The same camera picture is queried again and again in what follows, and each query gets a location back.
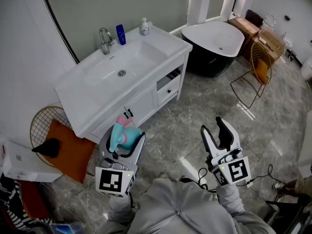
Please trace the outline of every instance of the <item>black bathtub exterior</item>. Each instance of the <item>black bathtub exterior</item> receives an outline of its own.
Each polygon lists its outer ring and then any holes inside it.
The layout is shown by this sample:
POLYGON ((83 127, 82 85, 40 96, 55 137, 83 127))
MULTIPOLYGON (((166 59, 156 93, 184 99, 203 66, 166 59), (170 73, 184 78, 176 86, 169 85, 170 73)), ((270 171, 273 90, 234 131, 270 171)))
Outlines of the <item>black bathtub exterior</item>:
POLYGON ((225 57, 197 45, 186 38, 183 33, 182 39, 193 45, 186 66, 187 71, 213 78, 227 70, 234 60, 234 57, 225 57))

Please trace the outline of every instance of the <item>striped fabric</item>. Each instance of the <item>striped fabric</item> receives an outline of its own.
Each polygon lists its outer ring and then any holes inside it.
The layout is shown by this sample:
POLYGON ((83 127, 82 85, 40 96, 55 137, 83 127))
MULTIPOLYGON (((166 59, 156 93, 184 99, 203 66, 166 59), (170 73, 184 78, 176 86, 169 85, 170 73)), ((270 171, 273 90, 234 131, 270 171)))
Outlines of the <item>striped fabric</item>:
POLYGON ((13 179, 6 178, 4 175, 0 178, 0 203, 6 209, 14 226, 18 230, 27 230, 35 227, 38 223, 49 224, 52 222, 51 218, 30 219, 25 212, 21 197, 19 183, 13 179))

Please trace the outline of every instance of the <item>white box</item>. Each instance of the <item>white box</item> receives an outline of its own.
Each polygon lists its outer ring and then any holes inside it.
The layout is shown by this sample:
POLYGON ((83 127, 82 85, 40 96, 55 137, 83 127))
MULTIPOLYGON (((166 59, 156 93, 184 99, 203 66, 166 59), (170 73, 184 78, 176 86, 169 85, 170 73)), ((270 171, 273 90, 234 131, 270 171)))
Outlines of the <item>white box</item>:
POLYGON ((45 164, 30 149, 6 141, 4 144, 3 173, 13 179, 52 182, 62 175, 62 172, 45 164))

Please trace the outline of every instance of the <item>drawer handle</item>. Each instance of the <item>drawer handle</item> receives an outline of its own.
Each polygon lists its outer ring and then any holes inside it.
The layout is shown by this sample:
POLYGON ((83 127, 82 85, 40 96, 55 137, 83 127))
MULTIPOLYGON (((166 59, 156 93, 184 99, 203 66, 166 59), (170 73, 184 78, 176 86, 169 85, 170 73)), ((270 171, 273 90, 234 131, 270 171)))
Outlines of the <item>drawer handle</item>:
POLYGON ((126 118, 127 118, 127 119, 129 118, 129 116, 127 115, 127 113, 126 113, 126 112, 124 112, 123 114, 126 116, 126 118))
POLYGON ((131 112, 130 109, 128 109, 128 112, 130 113, 130 116, 133 117, 133 113, 131 112))

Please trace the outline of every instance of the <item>freestanding bathtub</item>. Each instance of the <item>freestanding bathtub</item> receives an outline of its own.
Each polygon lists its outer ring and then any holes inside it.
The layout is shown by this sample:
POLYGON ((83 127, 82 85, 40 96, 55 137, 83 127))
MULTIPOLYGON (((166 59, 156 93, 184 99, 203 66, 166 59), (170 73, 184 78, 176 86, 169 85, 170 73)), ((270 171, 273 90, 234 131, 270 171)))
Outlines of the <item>freestanding bathtub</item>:
POLYGON ((245 39, 238 29, 222 21, 187 26, 182 29, 182 38, 193 45, 187 70, 206 77, 223 73, 245 39))

